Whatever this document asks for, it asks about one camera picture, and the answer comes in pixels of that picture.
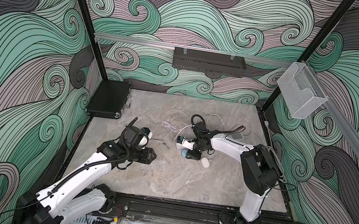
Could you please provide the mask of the blue earbud case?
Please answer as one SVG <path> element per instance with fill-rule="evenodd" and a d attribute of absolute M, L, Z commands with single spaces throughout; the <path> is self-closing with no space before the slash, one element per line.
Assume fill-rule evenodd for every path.
<path fill-rule="evenodd" d="M 181 151 L 182 157 L 186 158 L 187 157 L 187 152 L 188 152 L 188 150 L 186 150 L 186 149 L 182 150 Z"/>

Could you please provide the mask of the white earbud case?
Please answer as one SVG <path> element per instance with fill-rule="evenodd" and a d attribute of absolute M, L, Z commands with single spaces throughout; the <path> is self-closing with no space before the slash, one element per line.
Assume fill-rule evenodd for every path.
<path fill-rule="evenodd" d="M 203 168 L 205 168 L 205 169 L 210 167 L 210 161 L 206 157 L 201 158 L 201 163 L 202 163 Z"/>

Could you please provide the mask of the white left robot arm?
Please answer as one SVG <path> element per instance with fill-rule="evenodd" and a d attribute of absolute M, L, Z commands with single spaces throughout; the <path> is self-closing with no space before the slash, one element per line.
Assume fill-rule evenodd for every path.
<path fill-rule="evenodd" d="M 12 224 L 71 224 L 86 214 L 112 214 L 115 192 L 106 184 L 84 193 L 108 172 L 124 170 L 132 163 L 151 164 L 156 159 L 148 147 L 153 133 L 135 127 L 132 120 L 113 140 L 103 142 L 78 168 L 36 194 L 23 194 L 17 201 Z"/>

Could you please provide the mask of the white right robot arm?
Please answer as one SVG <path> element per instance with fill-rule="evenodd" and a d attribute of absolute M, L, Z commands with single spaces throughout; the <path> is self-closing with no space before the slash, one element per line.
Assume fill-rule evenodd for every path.
<path fill-rule="evenodd" d="M 187 140 L 180 136 L 177 141 L 188 149 L 189 158 L 197 159 L 202 156 L 202 152 L 214 150 L 241 164 L 247 191 L 234 223 L 257 224 L 267 195 L 281 178 L 281 170 L 269 149 L 262 144 L 253 146 L 230 139 L 230 135 L 246 129 L 242 125 L 234 130 L 210 131 L 199 114 L 193 115 L 190 122 L 195 138 Z"/>

